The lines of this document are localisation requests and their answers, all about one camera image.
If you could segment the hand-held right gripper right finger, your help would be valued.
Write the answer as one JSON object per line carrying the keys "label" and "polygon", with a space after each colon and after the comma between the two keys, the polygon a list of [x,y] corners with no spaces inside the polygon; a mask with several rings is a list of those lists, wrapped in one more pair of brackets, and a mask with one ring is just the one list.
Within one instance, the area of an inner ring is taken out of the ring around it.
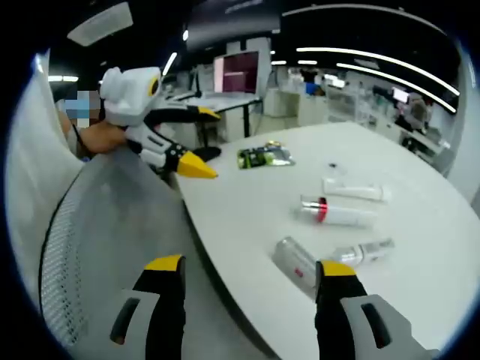
{"label": "hand-held right gripper right finger", "polygon": [[355,270],[341,262],[316,263],[316,316],[320,359],[437,359],[410,321],[376,294],[367,294]]}

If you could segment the person's left hand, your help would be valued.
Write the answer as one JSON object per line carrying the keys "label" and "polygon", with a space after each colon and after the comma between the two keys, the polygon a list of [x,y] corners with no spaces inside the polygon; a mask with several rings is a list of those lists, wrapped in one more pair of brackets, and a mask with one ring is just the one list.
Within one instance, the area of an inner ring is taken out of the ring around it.
{"label": "person's left hand", "polygon": [[125,132],[113,124],[100,121],[79,132],[82,144],[92,154],[105,154],[127,143]]}

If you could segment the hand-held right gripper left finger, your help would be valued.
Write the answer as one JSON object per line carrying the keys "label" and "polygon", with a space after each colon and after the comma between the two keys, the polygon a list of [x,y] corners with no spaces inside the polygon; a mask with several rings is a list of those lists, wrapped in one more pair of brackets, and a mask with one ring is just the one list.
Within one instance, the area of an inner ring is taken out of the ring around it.
{"label": "hand-held right gripper left finger", "polygon": [[185,257],[148,263],[114,317],[109,339],[129,359],[180,359],[186,323]]}

